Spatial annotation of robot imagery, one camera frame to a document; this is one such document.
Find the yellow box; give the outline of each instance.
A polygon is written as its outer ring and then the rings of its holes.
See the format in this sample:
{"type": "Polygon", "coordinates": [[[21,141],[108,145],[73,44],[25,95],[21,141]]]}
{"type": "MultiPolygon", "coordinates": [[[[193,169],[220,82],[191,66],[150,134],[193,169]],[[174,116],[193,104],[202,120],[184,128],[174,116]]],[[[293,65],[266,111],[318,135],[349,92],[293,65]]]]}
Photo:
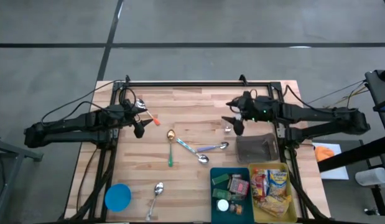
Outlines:
{"type": "MultiPolygon", "coordinates": [[[[289,180],[289,168],[287,164],[285,163],[256,163],[256,164],[249,164],[248,166],[250,178],[253,175],[254,169],[280,169],[280,170],[286,170],[287,172],[287,182],[286,182],[286,194],[292,195],[292,184],[290,184],[289,180]]],[[[252,204],[253,204],[253,215],[254,215],[254,221],[257,223],[277,223],[277,222],[288,222],[288,223],[295,223],[297,222],[297,215],[296,215],[296,209],[294,207],[293,197],[292,201],[289,204],[289,208],[287,209],[285,215],[283,217],[277,218],[275,216],[272,216],[265,212],[264,210],[261,210],[260,208],[257,208],[254,205],[253,200],[253,193],[252,195],[252,204]]]]}

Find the teal tray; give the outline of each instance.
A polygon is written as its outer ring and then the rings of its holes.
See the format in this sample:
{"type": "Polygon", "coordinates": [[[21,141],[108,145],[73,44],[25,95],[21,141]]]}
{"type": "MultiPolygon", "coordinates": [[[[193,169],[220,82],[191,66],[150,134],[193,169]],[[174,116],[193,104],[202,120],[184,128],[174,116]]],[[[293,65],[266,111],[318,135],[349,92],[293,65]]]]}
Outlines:
{"type": "Polygon", "coordinates": [[[216,202],[217,198],[211,197],[213,195],[213,189],[222,189],[227,190],[228,181],[213,185],[211,181],[212,178],[218,177],[223,174],[241,174],[242,179],[250,182],[249,169],[244,167],[235,167],[235,168],[223,168],[223,167],[213,167],[210,169],[210,198],[211,198],[211,223],[216,224],[226,224],[226,223],[254,223],[253,217],[253,204],[251,191],[248,190],[248,196],[246,196],[243,201],[235,201],[235,203],[243,206],[242,215],[237,215],[231,212],[220,212],[217,210],[216,202]]]}

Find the white bottle cap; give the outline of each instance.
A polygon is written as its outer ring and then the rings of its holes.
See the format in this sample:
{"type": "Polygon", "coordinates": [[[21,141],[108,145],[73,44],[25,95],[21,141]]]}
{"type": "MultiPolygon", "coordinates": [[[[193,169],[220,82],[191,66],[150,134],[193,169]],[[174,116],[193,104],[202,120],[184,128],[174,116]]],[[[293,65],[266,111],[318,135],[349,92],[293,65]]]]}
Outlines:
{"type": "Polygon", "coordinates": [[[221,199],[219,201],[217,201],[217,208],[222,211],[222,212],[225,212],[228,210],[228,202],[224,199],[221,199]]]}

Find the white paper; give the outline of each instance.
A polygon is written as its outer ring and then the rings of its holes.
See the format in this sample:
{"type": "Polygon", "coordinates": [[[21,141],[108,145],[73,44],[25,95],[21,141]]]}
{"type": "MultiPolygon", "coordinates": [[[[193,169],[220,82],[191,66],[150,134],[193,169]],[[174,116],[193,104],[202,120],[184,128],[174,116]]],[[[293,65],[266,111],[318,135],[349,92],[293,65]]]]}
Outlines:
{"type": "MultiPolygon", "coordinates": [[[[325,144],[325,143],[312,143],[315,147],[317,146],[323,146],[327,147],[330,150],[332,150],[335,155],[341,153],[340,145],[339,144],[325,144]]],[[[348,180],[348,174],[347,174],[347,169],[345,166],[339,167],[333,170],[329,170],[326,172],[321,173],[321,178],[322,179],[333,179],[333,180],[348,180]]]]}

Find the gray concrete floor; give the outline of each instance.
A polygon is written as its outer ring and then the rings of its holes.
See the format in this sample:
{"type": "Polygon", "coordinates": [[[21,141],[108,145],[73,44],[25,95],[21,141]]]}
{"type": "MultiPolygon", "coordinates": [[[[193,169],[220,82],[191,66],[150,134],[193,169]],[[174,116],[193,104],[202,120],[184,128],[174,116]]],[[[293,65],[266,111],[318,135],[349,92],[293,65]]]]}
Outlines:
{"type": "MultiPolygon", "coordinates": [[[[0,0],[0,43],[106,42],[116,3],[0,0]]],[[[128,0],[119,19],[114,42],[385,42],[382,0],[128,0]]],[[[24,128],[90,91],[103,52],[0,49],[3,140],[23,146],[24,128]]],[[[133,80],[235,80],[245,74],[250,80],[298,80],[302,98],[310,101],[362,80],[365,72],[375,69],[385,69],[385,48],[112,49],[104,80],[126,74],[133,80]]],[[[349,91],[313,106],[333,103],[349,91]]],[[[336,134],[322,139],[370,142],[383,137],[385,132],[370,102],[365,93],[353,98],[350,106],[366,113],[371,131],[362,136],[336,134]]],[[[84,107],[78,112],[86,111],[84,107]]],[[[44,152],[44,159],[36,164],[25,160],[5,223],[52,222],[62,214],[79,147],[51,144],[34,149],[44,152]]],[[[328,197],[334,198],[337,189],[329,189],[325,189],[328,197]]],[[[361,204],[374,206],[366,198],[370,196],[363,197],[361,204]]],[[[354,198],[336,199],[329,204],[332,216],[356,220],[357,214],[342,208],[361,204],[354,198]]],[[[368,220],[383,223],[376,218],[368,220]]]]}

